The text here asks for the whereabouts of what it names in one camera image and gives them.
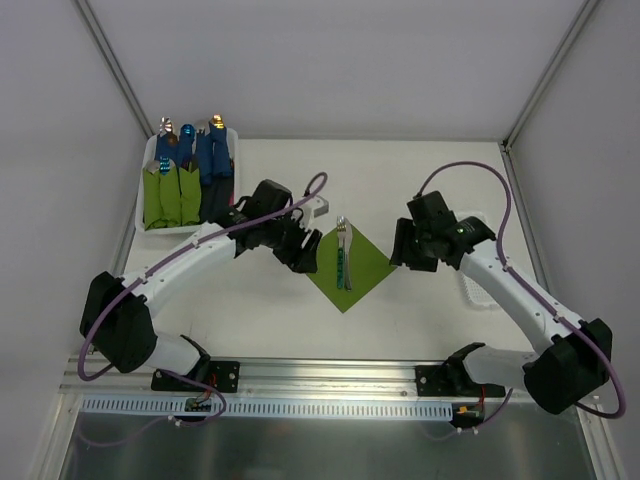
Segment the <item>green paper napkin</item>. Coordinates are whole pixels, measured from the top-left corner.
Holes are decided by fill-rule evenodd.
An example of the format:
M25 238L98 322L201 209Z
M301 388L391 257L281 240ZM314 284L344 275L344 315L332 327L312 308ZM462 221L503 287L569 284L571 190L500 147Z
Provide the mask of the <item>green paper napkin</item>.
M308 277L340 313L346 313L385 280L395 267L389 264L388 257L376 245L352 226L349 254L352 289L339 289L338 248L338 234L336 228L333 228L320 241L317 251L318 271L308 274Z

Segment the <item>silver table knife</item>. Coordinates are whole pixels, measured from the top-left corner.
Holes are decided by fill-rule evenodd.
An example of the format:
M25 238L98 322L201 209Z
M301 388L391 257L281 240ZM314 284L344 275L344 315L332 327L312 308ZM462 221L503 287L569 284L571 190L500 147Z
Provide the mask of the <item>silver table knife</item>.
M352 291L352 275L351 275L351 265L350 265L350 249L353 240L353 233L351 226L347 226L345 240L344 240L344 282L345 289L347 291Z

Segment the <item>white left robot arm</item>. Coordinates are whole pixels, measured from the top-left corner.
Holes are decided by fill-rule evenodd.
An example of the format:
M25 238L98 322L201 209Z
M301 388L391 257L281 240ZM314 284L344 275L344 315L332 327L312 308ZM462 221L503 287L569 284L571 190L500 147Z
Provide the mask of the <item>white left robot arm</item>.
M185 389L203 387L209 377L209 354L186 335L156 330L155 317L197 276L258 247L270 249L294 273L316 272L322 234L311 225L328 211L328 201L315 188L307 188L294 201L287 188L263 180L252 195L219 210L156 264L121 276L100 273L89 286L80 322L84 343L79 377L97 379L85 368L87 353L95 348L121 373L147 366L174 377Z

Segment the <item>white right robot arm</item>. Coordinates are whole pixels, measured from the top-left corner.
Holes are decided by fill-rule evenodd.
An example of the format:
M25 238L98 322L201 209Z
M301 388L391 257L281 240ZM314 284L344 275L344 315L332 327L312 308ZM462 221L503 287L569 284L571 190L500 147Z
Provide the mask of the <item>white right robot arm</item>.
M396 222L390 262L434 272L445 264L480 285L516 323L530 351L471 343L445 361L435 376L459 395L481 385L527 392L539 407L560 414L611 377L613 333L601 319L585 321L508 264L494 232L478 217L457 219L433 191L407 204Z

